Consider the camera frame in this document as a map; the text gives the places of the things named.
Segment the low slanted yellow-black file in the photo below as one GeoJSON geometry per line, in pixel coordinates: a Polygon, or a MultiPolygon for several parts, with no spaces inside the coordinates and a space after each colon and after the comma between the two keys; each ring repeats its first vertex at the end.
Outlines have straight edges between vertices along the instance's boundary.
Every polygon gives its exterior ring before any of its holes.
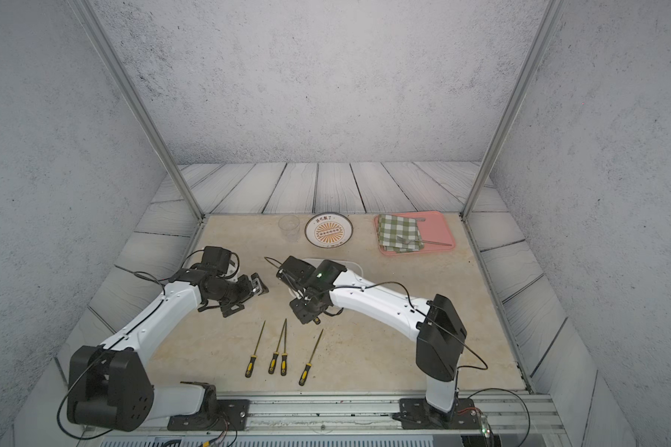
{"type": "Polygon", "coordinates": [[[302,374],[300,374],[300,378],[298,380],[298,385],[300,385],[300,387],[304,387],[306,385],[307,381],[308,381],[309,372],[311,371],[311,368],[312,368],[312,362],[313,362],[313,359],[315,357],[315,353],[318,349],[318,346],[319,346],[319,344],[322,340],[322,335],[323,334],[324,334],[324,331],[321,331],[319,333],[319,336],[316,339],[316,342],[315,342],[315,344],[313,346],[313,349],[311,351],[311,355],[309,356],[309,360],[306,362],[302,374]]]}

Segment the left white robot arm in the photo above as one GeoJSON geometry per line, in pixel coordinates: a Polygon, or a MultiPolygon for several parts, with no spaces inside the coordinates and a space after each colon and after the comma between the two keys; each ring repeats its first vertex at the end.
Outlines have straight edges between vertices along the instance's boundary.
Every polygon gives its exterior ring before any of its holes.
{"type": "Polygon", "coordinates": [[[249,400],[221,400],[214,385],[202,382],[156,387],[145,367],[179,322],[210,300],[235,298],[227,308],[240,311],[244,301],[267,293],[257,274],[225,279],[209,270],[178,270],[122,330],[72,355],[57,418],[123,432],[152,420],[166,420],[172,431],[243,430],[249,400]]]}

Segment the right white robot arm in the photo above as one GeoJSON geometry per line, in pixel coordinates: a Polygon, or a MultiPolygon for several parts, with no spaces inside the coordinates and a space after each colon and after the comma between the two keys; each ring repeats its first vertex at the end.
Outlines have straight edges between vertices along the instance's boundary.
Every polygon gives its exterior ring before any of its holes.
{"type": "Polygon", "coordinates": [[[447,297],[417,298],[399,282],[374,283],[332,260],[313,266],[290,256],[278,267],[276,277],[294,294],[289,305],[303,324],[318,324],[329,307],[339,307],[402,333],[415,343],[416,365],[427,377],[427,408],[438,415],[455,410],[467,332],[447,297]],[[402,290],[392,290],[393,284],[402,290]]]}

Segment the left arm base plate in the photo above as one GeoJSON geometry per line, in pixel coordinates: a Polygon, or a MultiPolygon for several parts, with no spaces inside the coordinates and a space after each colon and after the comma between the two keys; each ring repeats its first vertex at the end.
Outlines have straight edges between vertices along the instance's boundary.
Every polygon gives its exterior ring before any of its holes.
{"type": "Polygon", "coordinates": [[[221,400],[206,397],[194,415],[172,416],[167,424],[169,431],[225,431],[244,430],[249,400],[221,400]]]}

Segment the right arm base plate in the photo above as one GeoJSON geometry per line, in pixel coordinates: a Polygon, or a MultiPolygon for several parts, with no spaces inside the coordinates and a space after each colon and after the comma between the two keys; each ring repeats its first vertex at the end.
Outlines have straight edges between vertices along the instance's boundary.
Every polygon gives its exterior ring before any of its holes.
{"type": "Polygon", "coordinates": [[[454,400],[447,412],[437,410],[422,399],[399,400],[399,411],[393,420],[401,423],[402,429],[456,429],[481,430],[482,416],[469,399],[454,400]]]}

